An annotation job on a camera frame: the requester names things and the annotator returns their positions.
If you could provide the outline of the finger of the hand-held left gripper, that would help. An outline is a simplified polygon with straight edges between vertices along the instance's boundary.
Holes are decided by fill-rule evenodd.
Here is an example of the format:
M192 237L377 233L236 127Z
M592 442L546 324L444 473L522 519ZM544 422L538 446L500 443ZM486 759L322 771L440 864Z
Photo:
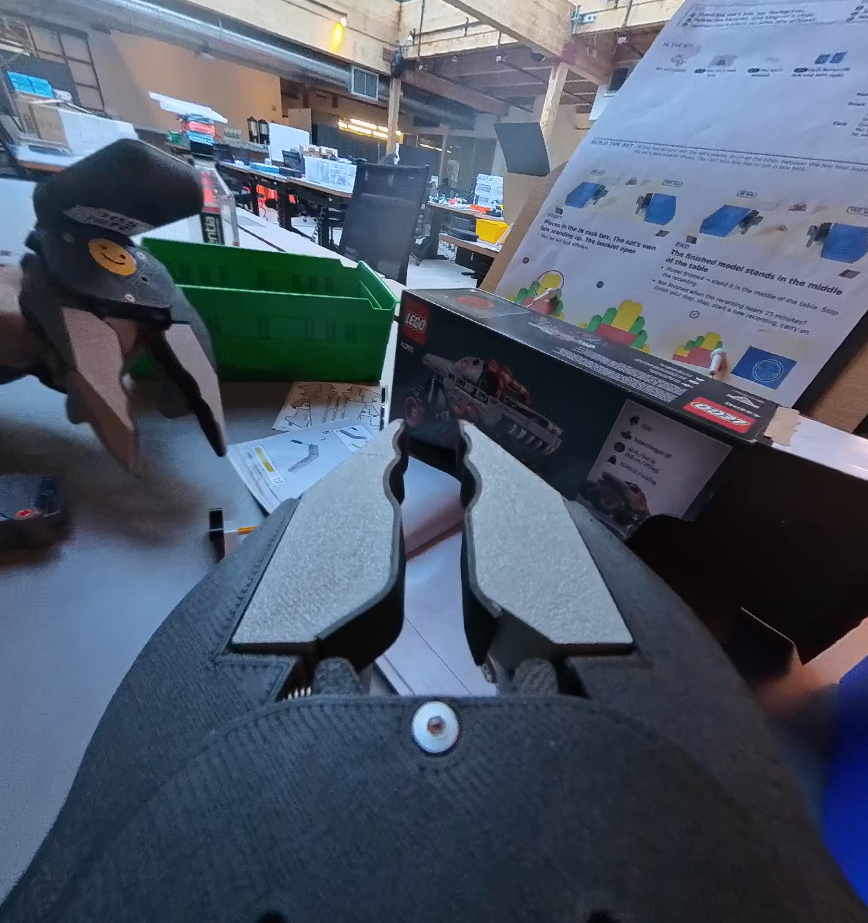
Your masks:
M168 419L195 416L210 447L225 457L220 381L208 331L197 323L173 323L151 334L149 355L159 375L159 411Z
M62 309L62 324L71 353L64 378L70 419L88 424L117 463L137 474L138 433L125 369L141 345L139 324L68 306Z

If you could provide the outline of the white instruction booklet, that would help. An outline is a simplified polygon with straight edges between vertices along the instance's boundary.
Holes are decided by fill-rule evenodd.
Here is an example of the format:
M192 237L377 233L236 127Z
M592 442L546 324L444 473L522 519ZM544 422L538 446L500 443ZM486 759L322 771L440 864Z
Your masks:
M378 433L358 422L285 429L230 446L228 457L257 504L271 513ZM460 483L411 459L404 485L403 629L375 670L401 695L492 696L497 687L489 665L474 663L463 629Z

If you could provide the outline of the grey black beam yellow axle assembly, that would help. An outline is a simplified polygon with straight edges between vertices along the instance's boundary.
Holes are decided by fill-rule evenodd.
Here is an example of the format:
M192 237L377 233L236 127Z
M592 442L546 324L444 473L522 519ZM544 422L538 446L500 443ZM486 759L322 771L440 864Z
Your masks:
M258 525L230 526L226 524L222 508L209 510L208 538L216 562L224 560L243 542L255 533Z

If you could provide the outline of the blue plastic bin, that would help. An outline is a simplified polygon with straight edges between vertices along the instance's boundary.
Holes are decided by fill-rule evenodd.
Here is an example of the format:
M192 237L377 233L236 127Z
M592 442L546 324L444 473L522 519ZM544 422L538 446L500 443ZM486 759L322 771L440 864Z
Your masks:
M834 646L849 669L834 685L822 837L868 907L868 618L853 635Z

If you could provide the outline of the black tilted screen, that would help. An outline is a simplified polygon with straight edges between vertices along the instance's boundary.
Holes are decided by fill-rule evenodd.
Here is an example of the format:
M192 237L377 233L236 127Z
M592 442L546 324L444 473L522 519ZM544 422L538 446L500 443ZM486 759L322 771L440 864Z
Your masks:
M544 177L550 160L538 122L496 122L494 130L508 175Z

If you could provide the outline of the large printed instruction poster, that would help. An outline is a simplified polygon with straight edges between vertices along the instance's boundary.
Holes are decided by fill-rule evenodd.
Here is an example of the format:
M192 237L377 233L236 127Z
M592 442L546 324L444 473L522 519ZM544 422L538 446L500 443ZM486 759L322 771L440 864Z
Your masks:
M686 2L496 286L778 404L868 315L868 2Z

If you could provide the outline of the long background workbench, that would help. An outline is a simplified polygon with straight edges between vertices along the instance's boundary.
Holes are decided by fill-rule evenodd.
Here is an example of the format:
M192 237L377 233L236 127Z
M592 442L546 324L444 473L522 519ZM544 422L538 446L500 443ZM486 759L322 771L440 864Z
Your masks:
M273 213L278 226L305 237L295 224L300 218L314 223L313 239L325 248L335 248L337 230L342 230L352 193L310 182L301 176L275 174L254 164L216 162L222 178L238 204L256 215Z

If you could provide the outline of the stack of white cardboard boxes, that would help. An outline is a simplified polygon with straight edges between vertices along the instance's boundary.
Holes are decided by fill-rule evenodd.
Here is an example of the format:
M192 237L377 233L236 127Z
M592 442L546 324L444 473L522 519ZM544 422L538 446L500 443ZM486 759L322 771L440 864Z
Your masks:
M27 104L36 135L62 152L83 157L121 139L137 140L135 127L59 101Z

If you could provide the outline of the silver ventilation duct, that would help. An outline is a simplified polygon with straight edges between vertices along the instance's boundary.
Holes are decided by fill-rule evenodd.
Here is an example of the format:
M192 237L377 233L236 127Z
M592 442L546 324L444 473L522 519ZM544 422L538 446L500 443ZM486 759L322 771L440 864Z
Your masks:
M261 29L224 20L214 13L192 13L183 2L76 1L79 16L108 29L168 40L302 83L342 91L382 104L390 98L390 78L307 46L269 36Z

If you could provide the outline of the black cardboard box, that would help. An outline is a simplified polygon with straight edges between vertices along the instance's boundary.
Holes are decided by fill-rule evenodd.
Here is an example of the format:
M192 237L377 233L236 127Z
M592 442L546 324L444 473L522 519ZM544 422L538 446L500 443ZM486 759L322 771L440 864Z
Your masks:
M765 445L625 544L721 643L756 619L808 662L868 616L868 480Z

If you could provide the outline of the person's left forearm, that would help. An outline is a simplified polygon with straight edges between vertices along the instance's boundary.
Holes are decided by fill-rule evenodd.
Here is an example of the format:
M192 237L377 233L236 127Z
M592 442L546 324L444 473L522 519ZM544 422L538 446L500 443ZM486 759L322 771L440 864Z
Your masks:
M27 368L14 368L0 364L0 387L15 382L27 376L35 377L41 384L58 393L65 393L65 388L60 385L51 374L51 369L44 363L37 363Z

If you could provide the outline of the black toy truck set box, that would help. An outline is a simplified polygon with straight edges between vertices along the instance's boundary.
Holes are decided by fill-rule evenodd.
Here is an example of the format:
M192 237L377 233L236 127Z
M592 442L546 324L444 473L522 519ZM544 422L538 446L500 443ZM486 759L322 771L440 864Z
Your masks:
M654 516L693 518L776 410L496 294L403 292L390 420L418 456L445 469L473 424L621 537Z

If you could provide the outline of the black office chair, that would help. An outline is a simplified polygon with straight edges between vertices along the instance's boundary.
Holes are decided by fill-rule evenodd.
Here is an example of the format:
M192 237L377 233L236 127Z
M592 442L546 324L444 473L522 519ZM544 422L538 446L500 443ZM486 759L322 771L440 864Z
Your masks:
M405 285L415 228L427 201L430 168L390 164L356 166L339 253Z

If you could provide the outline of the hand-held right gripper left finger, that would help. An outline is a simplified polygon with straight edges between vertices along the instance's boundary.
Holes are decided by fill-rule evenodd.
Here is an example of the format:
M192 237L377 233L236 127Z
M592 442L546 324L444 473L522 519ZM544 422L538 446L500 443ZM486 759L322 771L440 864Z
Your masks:
M392 646L404 619L404 474L408 438L394 421L289 504L230 648L358 671Z

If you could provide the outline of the green plastic bin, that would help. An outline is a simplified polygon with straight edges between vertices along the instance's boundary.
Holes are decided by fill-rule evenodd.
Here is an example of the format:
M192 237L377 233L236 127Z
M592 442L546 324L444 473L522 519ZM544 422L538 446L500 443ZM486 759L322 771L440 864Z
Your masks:
M221 380L375 382L398 299L365 263L145 237L209 331Z

